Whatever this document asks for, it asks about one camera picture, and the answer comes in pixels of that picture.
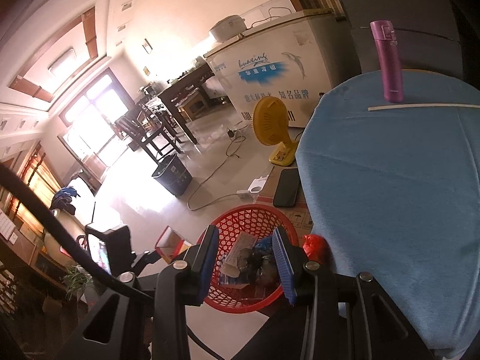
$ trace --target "fan head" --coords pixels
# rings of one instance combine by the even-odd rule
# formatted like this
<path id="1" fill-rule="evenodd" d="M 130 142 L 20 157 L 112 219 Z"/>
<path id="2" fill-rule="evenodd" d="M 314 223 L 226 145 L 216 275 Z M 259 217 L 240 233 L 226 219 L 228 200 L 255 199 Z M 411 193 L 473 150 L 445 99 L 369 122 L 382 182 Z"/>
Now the fan head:
<path id="1" fill-rule="evenodd" d="M 287 107 L 278 97 L 267 96 L 258 101 L 253 110 L 252 125 L 255 136 L 266 146 L 292 142 Z"/>

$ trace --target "pink thermos bottle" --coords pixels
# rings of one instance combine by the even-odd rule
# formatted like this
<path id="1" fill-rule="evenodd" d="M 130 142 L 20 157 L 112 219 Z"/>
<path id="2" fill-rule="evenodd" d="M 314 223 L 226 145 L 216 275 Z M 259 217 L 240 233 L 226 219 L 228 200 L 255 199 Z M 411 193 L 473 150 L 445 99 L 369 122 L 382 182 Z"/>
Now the pink thermos bottle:
<path id="1" fill-rule="evenodd" d="M 383 81 L 383 97 L 391 103 L 403 100 L 402 66 L 397 50 L 397 37 L 389 20 L 376 20 L 370 23 L 371 32 L 380 61 Z"/>

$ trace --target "fan base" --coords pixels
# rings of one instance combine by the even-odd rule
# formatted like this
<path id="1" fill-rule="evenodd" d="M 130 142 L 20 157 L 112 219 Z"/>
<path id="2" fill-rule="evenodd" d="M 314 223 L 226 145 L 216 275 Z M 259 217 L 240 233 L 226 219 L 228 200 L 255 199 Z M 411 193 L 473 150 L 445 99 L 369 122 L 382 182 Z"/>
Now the fan base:
<path id="1" fill-rule="evenodd" d="M 275 165 L 280 165 L 281 167 L 288 167 L 295 160 L 295 152 L 297 151 L 297 146 L 299 141 L 295 140 L 292 143 L 285 145 L 283 142 L 280 142 L 273 150 L 268 160 Z"/>

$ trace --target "dolphin logo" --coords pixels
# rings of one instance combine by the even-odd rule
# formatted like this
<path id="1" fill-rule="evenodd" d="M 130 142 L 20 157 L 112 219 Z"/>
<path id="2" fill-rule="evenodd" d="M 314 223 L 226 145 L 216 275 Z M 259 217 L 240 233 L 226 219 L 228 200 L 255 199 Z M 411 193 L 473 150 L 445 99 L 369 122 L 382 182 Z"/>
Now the dolphin logo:
<path id="1" fill-rule="evenodd" d="M 301 56 L 292 54 L 291 52 L 283 52 L 282 55 L 286 56 L 289 60 L 295 62 L 298 65 L 298 68 L 300 69 L 300 72 L 301 72 L 301 77 L 302 79 L 304 79 L 306 75 L 305 75 L 305 69 L 303 68 L 303 63 L 300 61 Z"/>

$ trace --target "yellow curtain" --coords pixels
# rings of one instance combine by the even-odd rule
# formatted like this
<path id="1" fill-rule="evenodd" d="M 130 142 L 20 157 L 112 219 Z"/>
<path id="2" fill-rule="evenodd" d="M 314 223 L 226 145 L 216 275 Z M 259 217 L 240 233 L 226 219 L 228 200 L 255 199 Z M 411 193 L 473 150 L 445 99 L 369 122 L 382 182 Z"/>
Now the yellow curtain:
<path id="1" fill-rule="evenodd" d="M 30 157 L 26 169 L 22 172 L 22 179 L 48 208 L 52 202 L 53 195 L 61 187 L 45 164 L 44 158 L 44 154 L 40 155 L 40 147 L 37 147 L 32 157 Z M 14 214 L 16 212 L 16 216 L 40 236 L 43 233 L 43 226 L 23 204 L 19 205 L 18 203 L 18 199 L 13 198 L 11 207 Z"/>

